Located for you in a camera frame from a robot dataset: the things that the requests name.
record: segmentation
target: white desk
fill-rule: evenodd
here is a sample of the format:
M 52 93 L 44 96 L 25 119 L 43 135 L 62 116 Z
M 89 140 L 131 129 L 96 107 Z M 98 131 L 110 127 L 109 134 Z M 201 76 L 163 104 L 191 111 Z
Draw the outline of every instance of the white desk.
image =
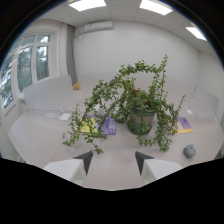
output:
M 47 112 L 49 111 L 28 110 L 9 131 L 13 145 L 28 164 L 44 168 L 50 162 L 72 159 L 94 150 L 82 138 L 71 147 L 62 144 L 62 133 L 69 130 L 70 120 L 46 118 L 44 115 Z M 220 125 L 215 121 L 200 120 L 187 114 L 184 116 L 194 133 L 172 136 L 173 144 L 167 152 L 160 151 L 156 146 L 140 146 L 136 135 L 128 131 L 126 124 L 117 124 L 117 135 L 109 135 L 106 140 L 96 140 L 104 153 L 98 155 L 94 152 L 83 187 L 104 190 L 142 187 L 143 181 L 135 158 L 136 151 L 159 160 L 177 162 L 182 167 L 213 160 L 224 140 Z M 156 119 L 148 134 L 150 138 L 154 137 L 155 130 Z M 196 149 L 196 155 L 191 159 L 183 154 L 184 148 L 189 144 L 193 144 Z

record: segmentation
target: ceiling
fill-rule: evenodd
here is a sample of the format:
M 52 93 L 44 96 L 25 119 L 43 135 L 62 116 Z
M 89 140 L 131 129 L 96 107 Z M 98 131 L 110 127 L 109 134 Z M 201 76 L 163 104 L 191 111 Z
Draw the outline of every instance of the ceiling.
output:
M 145 23 L 169 31 L 181 37 L 196 49 L 216 56 L 213 47 L 208 41 L 197 39 L 185 29 L 185 27 L 192 27 L 191 21 L 186 17 L 177 11 L 172 11 L 163 16 L 149 10 L 140 9 L 141 1 L 142 0 L 105 0 L 106 7 L 93 8 L 81 12 L 68 6 L 70 3 L 67 1 L 43 14 L 38 19 L 54 19 L 68 23 L 74 27 L 102 21 Z

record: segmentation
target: window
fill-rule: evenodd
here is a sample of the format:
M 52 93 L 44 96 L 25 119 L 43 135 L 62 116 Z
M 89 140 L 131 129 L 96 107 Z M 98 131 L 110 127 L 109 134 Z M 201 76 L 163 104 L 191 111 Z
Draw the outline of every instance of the window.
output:
M 3 111 L 13 101 L 12 87 L 11 87 L 12 60 L 13 60 L 13 56 L 9 57 L 7 60 L 4 61 L 2 68 L 1 68 L 0 100 L 1 100 L 1 105 L 2 105 Z
M 19 93 L 27 86 L 33 84 L 31 72 L 32 47 L 23 48 L 19 51 L 17 65 L 17 81 Z
M 17 63 L 19 94 L 25 87 L 49 77 L 49 42 L 50 35 L 23 38 Z
M 49 76 L 48 47 L 36 48 L 36 74 L 37 74 L 37 81 Z
M 26 36 L 11 46 L 8 58 L 0 70 L 0 101 L 3 111 L 13 101 L 11 82 L 18 87 L 15 92 L 20 97 L 24 88 L 50 76 L 49 49 L 50 35 Z

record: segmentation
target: yellow paper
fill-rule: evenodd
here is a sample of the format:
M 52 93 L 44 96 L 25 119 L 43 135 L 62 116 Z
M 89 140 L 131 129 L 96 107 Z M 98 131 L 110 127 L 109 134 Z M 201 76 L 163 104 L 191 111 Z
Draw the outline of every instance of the yellow paper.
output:
M 93 122 L 93 124 L 91 124 L 91 127 L 93 128 L 93 132 L 97 133 L 97 129 L 96 129 L 96 126 L 95 126 L 96 119 L 95 118 L 90 118 L 90 119 Z M 82 124 L 83 124 L 83 126 L 80 128 L 81 132 L 88 132 L 89 133 L 90 132 L 90 128 L 87 125 L 87 123 L 85 121 L 83 121 Z
M 177 129 L 176 134 L 184 134 L 184 133 L 192 133 L 192 132 L 194 132 L 194 131 L 191 128 L 189 128 L 189 129 Z

